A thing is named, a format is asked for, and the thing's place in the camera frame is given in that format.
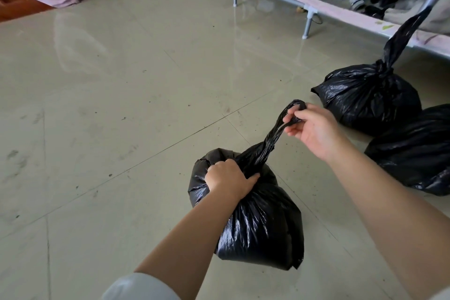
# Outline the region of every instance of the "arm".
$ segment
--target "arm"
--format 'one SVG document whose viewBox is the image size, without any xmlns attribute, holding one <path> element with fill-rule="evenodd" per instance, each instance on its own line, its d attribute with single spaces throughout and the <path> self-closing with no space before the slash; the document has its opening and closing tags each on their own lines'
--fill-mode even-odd
<svg viewBox="0 0 450 300">
<path fill-rule="evenodd" d="M 249 179 L 228 159 L 209 168 L 210 192 L 135 270 L 164 282 L 182 299 L 195 299 L 225 224 L 259 175 Z"/>
<path fill-rule="evenodd" d="M 378 250 L 416 299 L 450 285 L 450 218 L 413 195 L 340 133 L 329 111 L 290 110 L 304 120 L 286 129 L 329 164 Z"/>
</svg>

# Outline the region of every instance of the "tiled floor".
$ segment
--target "tiled floor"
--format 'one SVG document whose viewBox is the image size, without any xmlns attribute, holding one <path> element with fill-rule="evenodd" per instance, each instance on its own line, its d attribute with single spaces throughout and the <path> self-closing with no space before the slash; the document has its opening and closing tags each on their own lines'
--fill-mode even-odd
<svg viewBox="0 0 450 300">
<path fill-rule="evenodd" d="M 327 73 L 382 53 L 330 19 L 302 41 L 294 7 L 240 2 L 86 0 L 0 24 L 0 299 L 99 298 L 189 210 L 195 160 L 261 141 Z M 408 49 L 396 71 L 427 107 L 450 102 L 449 67 Z M 305 261 L 215 257 L 199 299 L 408 298 L 327 166 L 287 137 L 269 164 L 303 213 Z"/>
</svg>

